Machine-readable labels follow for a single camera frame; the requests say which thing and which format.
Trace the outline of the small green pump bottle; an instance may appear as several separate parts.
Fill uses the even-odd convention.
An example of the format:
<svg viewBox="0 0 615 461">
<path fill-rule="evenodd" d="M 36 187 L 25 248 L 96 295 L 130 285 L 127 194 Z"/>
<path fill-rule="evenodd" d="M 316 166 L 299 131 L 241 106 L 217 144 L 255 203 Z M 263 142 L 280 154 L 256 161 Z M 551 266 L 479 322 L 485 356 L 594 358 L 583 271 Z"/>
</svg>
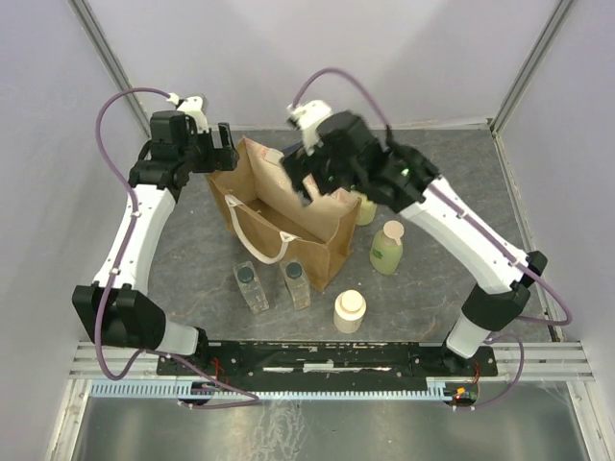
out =
<svg viewBox="0 0 615 461">
<path fill-rule="evenodd" d="M 365 194 L 357 193 L 359 200 L 359 212 L 357 215 L 357 225 L 367 226 L 375 219 L 377 204 L 370 201 Z"/>
</svg>

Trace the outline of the brown canvas tote bag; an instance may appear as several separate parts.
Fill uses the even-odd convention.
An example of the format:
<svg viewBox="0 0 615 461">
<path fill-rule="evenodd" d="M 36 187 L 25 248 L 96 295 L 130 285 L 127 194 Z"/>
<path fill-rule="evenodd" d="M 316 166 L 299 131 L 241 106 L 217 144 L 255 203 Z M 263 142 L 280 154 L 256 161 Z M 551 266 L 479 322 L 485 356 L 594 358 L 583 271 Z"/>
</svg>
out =
<svg viewBox="0 0 615 461">
<path fill-rule="evenodd" d="M 359 198 L 343 189 L 321 196 L 308 178 L 313 201 L 304 206 L 280 165 L 280 151 L 247 137 L 237 151 L 233 171 L 207 176 L 229 231 L 265 264 L 299 259 L 313 287 L 324 291 L 351 253 Z"/>
</svg>

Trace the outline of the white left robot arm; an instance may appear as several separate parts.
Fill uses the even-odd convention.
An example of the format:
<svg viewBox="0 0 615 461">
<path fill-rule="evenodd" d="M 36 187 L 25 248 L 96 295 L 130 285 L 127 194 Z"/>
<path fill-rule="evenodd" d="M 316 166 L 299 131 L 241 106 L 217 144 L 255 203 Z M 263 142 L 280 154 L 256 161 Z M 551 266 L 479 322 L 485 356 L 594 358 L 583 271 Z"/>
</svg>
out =
<svg viewBox="0 0 615 461">
<path fill-rule="evenodd" d="M 221 144 L 214 145 L 202 102 L 190 97 L 152 115 L 151 138 L 129 173 L 130 193 L 107 259 L 92 283 L 72 295 L 93 343 L 175 353 L 192 375 L 211 364 L 205 332 L 169 320 L 147 291 L 161 232 L 190 175 L 233 171 L 238 163 L 229 125 L 219 124 Z"/>
</svg>

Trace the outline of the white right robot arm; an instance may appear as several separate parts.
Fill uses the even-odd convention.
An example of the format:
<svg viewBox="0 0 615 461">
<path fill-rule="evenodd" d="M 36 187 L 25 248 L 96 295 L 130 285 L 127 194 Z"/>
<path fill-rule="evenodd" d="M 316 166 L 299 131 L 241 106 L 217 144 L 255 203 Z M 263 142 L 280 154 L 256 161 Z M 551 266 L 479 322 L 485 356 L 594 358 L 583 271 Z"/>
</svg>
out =
<svg viewBox="0 0 615 461">
<path fill-rule="evenodd" d="M 284 151 L 281 165 L 303 206 L 315 197 L 307 179 L 321 196 L 340 188 L 359 192 L 428 233 L 475 278 L 439 353 L 444 371 L 464 374 L 487 337 L 521 315 L 534 277 L 546 266 L 545 256 L 506 242 L 457 196 L 430 160 L 399 143 L 392 132 L 380 141 L 360 115 L 334 112 L 322 101 L 287 111 L 302 142 Z"/>
</svg>

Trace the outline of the large green beige-cap bottle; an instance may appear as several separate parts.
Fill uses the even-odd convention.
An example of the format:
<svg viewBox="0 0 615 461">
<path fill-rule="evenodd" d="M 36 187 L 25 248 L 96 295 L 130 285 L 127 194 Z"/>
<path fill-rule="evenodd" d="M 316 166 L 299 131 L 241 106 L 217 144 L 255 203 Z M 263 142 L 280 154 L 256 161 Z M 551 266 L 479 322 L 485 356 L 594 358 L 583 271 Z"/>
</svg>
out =
<svg viewBox="0 0 615 461">
<path fill-rule="evenodd" d="M 369 254 L 370 262 L 376 271 L 386 276 L 396 272 L 404 251 L 404 233 L 403 224 L 396 220 L 387 221 L 377 231 Z"/>
</svg>

